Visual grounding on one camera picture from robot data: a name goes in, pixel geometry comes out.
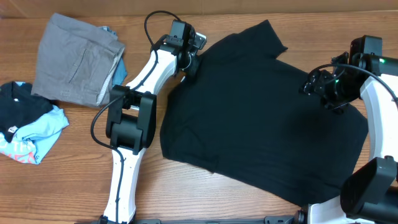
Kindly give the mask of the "black t-shirt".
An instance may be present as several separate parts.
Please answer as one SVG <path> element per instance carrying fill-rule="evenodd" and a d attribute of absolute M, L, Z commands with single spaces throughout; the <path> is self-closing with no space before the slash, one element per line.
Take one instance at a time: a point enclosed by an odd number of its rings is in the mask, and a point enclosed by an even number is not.
<path fill-rule="evenodd" d="M 253 185 L 298 206 L 338 196 L 368 135 L 354 107 L 324 109 L 299 93 L 307 74 L 278 60 L 264 21 L 201 54 L 193 80 L 169 94 L 163 156 Z"/>

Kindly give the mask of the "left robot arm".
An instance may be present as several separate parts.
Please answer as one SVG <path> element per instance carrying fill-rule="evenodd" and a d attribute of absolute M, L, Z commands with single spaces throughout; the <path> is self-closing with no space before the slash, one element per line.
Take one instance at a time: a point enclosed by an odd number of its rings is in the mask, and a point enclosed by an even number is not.
<path fill-rule="evenodd" d="M 187 22 L 174 20 L 169 34 L 151 44 L 150 59 L 138 76 L 111 90 L 103 110 L 108 113 L 106 137 L 113 172 L 108 204 L 98 223 L 134 222 L 139 168 L 155 135 L 157 95 L 170 77 L 197 67 L 197 52 L 205 44 L 205 35 Z"/>

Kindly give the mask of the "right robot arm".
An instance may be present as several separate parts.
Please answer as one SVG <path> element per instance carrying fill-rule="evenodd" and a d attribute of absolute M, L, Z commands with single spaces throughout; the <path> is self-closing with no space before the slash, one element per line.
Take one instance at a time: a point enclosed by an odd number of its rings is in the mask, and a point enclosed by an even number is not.
<path fill-rule="evenodd" d="M 364 35 L 349 52 L 314 68 L 300 88 L 328 110 L 362 99 L 368 116 L 368 163 L 343 184 L 340 195 L 299 210 L 289 223 L 397 223 L 397 59 L 382 56 L 382 39 Z"/>

